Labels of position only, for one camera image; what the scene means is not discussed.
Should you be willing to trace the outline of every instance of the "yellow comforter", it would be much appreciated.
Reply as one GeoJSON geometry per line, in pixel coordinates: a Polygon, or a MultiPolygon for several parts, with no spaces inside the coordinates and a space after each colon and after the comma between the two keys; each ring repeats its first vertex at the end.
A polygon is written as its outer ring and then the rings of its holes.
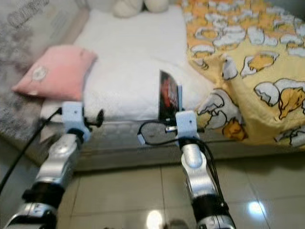
{"type": "Polygon", "coordinates": [[[198,123],[251,144],[305,144],[305,24],[262,0],[183,0],[190,64],[215,83],[198,123]]]}

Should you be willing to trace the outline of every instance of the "black cable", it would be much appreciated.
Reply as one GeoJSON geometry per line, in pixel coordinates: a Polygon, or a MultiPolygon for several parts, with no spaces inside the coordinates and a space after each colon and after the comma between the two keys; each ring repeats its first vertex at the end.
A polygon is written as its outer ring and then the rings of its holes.
{"type": "Polygon", "coordinates": [[[200,150],[204,153],[204,155],[206,157],[207,157],[207,155],[205,154],[205,152],[208,153],[209,158],[207,159],[207,164],[208,164],[208,167],[210,169],[211,175],[212,175],[212,177],[214,179],[214,182],[216,184],[218,195],[221,198],[221,200],[224,202],[224,195],[223,195],[223,192],[222,192],[221,187],[220,187],[220,182],[219,182],[219,177],[218,177],[218,174],[217,174],[215,160],[214,160],[213,154],[212,154],[209,146],[203,140],[201,140],[201,139],[198,139],[198,138],[189,138],[189,137],[182,137],[182,138],[172,139],[172,140],[164,141],[164,142],[160,142],[160,143],[150,143],[150,142],[147,142],[146,139],[144,138],[144,136],[142,135],[142,128],[146,124],[149,124],[149,123],[158,123],[158,124],[161,123],[161,124],[164,124],[164,122],[160,122],[160,121],[148,121],[148,122],[143,123],[140,126],[139,131],[138,131],[138,135],[141,135],[143,137],[143,139],[144,139],[144,141],[145,141],[145,143],[147,145],[149,145],[149,146],[161,146],[161,145],[165,145],[165,144],[168,144],[168,143],[176,142],[176,141],[179,141],[179,140],[195,140],[196,143],[198,144],[200,150]]]}
{"type": "Polygon", "coordinates": [[[14,160],[14,162],[12,163],[12,165],[9,167],[9,170],[7,171],[7,173],[5,174],[3,180],[1,181],[0,184],[0,195],[3,191],[4,186],[6,185],[8,179],[10,178],[14,168],[16,167],[16,165],[18,164],[18,162],[20,161],[20,159],[22,158],[22,156],[25,154],[25,152],[27,151],[27,149],[29,148],[29,146],[31,145],[31,143],[34,141],[34,139],[37,137],[37,135],[42,131],[42,129],[45,127],[45,125],[56,115],[56,114],[60,114],[61,113],[61,108],[58,108],[56,112],[54,112],[48,119],[46,119],[42,125],[35,131],[35,133],[33,134],[33,136],[30,138],[30,140],[27,142],[27,144],[25,145],[25,147],[23,148],[23,150],[19,153],[19,155],[16,157],[16,159],[14,160]]]}

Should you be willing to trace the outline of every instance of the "plush toy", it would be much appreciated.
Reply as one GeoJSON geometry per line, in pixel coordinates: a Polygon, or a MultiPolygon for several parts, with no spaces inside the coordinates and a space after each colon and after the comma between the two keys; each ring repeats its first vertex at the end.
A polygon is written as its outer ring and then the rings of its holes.
{"type": "Polygon", "coordinates": [[[169,0],[118,0],[113,8],[113,14],[119,18],[129,18],[141,12],[143,6],[154,13],[166,11],[169,0]]]}

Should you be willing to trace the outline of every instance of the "pink cushion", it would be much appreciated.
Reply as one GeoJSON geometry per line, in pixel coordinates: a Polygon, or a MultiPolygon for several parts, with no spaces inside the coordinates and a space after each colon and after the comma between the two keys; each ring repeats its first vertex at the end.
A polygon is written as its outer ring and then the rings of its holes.
{"type": "Polygon", "coordinates": [[[12,90],[39,97],[80,101],[84,77],[96,58],[96,54],[72,45],[50,47],[12,90]]]}

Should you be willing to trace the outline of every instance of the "white bedsheet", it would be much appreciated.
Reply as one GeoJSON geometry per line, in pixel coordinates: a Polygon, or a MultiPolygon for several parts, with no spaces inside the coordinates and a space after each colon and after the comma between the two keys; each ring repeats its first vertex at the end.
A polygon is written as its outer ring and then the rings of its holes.
{"type": "MultiPolygon", "coordinates": [[[[185,109],[194,109],[213,88],[187,63],[185,23],[178,6],[130,19],[92,10],[75,44],[99,57],[84,88],[85,115],[91,120],[100,109],[106,121],[156,119],[160,70],[183,85],[185,109]]],[[[41,116],[49,116],[56,104],[46,100],[41,116]]]]}

